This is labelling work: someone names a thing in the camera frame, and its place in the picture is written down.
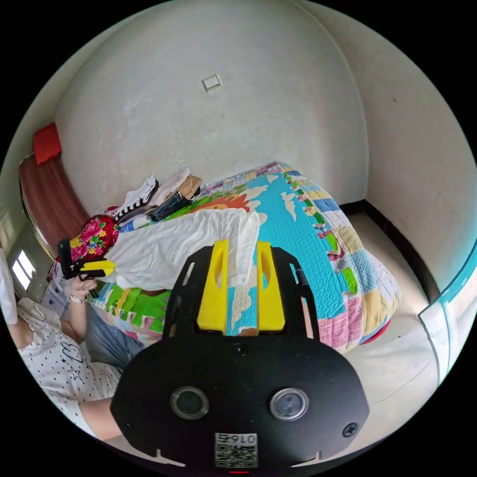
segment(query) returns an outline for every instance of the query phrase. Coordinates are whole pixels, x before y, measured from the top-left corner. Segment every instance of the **black device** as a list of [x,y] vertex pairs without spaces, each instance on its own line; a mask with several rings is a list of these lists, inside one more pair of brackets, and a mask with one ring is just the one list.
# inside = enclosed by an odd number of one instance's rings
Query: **black device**
[[212,247],[189,257],[169,299],[163,339],[130,362],[112,400],[134,448],[154,457],[160,451],[191,475],[272,476],[336,455],[356,437],[369,414],[359,377],[319,341],[314,298],[296,258],[271,251],[285,326],[258,326],[257,336],[199,328]]
[[[70,240],[68,238],[58,243],[58,257],[60,258],[61,271],[67,280],[79,277],[84,282],[106,277],[114,270],[114,264],[105,258],[97,258],[90,261],[83,259],[73,261],[71,258]],[[95,290],[91,290],[89,293],[93,298],[98,298]]]

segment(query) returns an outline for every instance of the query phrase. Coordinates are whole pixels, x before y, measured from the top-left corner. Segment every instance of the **window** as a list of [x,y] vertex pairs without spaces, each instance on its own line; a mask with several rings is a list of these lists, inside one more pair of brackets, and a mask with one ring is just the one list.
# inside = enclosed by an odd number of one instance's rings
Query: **window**
[[35,276],[36,268],[30,262],[23,250],[13,263],[11,269],[13,270],[16,279],[20,282],[25,291],[27,291],[32,278]]

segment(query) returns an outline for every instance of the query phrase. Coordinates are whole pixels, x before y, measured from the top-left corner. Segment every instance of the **qr code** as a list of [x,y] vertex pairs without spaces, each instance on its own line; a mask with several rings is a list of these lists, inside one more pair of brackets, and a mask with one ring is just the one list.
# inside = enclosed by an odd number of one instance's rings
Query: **qr code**
[[258,467],[256,434],[216,434],[215,465],[245,469]]

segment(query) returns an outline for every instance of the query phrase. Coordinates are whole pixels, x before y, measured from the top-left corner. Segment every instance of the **beige bag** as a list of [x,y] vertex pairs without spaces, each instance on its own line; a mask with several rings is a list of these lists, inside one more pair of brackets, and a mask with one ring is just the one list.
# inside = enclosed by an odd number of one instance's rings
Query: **beige bag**
[[187,200],[191,200],[197,189],[202,184],[202,179],[194,175],[189,175],[187,179],[179,186],[177,192]]

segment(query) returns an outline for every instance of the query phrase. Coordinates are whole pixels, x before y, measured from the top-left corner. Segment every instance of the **floor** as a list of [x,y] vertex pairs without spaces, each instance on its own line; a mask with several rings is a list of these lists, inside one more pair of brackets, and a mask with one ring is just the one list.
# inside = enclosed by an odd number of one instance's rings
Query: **floor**
[[[365,248],[396,278],[402,302],[382,336],[345,355],[361,379],[370,415],[348,449],[333,458],[362,449],[399,429],[437,387],[434,352],[417,318],[428,304],[419,282],[393,243],[369,217],[356,214],[350,220]],[[136,451],[123,437],[109,444],[148,460],[165,461]]]

